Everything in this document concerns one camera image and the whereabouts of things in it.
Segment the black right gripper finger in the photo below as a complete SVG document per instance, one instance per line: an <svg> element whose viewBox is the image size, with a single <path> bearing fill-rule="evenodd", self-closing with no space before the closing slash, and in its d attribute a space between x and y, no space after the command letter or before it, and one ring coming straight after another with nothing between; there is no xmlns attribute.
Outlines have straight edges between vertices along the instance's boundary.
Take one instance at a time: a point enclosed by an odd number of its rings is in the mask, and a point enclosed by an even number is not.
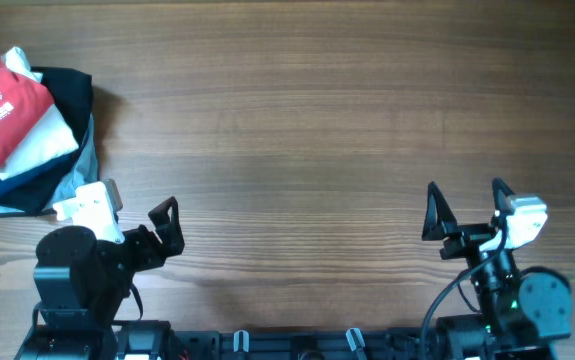
<svg viewBox="0 0 575 360"><path fill-rule="evenodd" d="M427 208L421 235L422 240L443 240L457 232L457 220L443 193L435 182L430 182L427 190Z"/></svg>
<svg viewBox="0 0 575 360"><path fill-rule="evenodd" d="M511 213L511 200L515 192L500 178L492 180L494 207L500 213Z"/></svg>

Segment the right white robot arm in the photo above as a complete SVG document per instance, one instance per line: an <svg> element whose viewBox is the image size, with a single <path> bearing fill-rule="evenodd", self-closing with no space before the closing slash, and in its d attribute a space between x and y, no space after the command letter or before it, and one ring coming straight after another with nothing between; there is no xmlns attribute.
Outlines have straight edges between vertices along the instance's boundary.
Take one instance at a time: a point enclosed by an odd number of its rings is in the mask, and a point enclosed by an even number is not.
<svg viewBox="0 0 575 360"><path fill-rule="evenodd" d="M572 286L545 266L519 269L514 253L533 242L548 220L534 194L517 194L492 181L494 213L486 223L461 224L438 185L427 187L421 238L439 241L444 260L462 259L461 271L432 301L419 331L421 359L553 359L554 342L570 337ZM478 303L468 315L436 318L452 291L470 281Z"/></svg>

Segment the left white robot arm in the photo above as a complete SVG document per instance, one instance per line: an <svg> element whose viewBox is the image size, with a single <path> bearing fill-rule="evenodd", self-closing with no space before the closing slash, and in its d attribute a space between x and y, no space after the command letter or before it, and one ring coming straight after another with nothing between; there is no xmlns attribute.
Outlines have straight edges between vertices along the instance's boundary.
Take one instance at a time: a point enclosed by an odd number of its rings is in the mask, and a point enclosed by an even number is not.
<svg viewBox="0 0 575 360"><path fill-rule="evenodd" d="M178 203L170 197L148 214L154 225L125 232L122 243L66 226L36 247L40 295L19 359L183 359L187 352L167 321L119 320L127 297L138 299L136 273L159 268L184 249Z"/></svg>

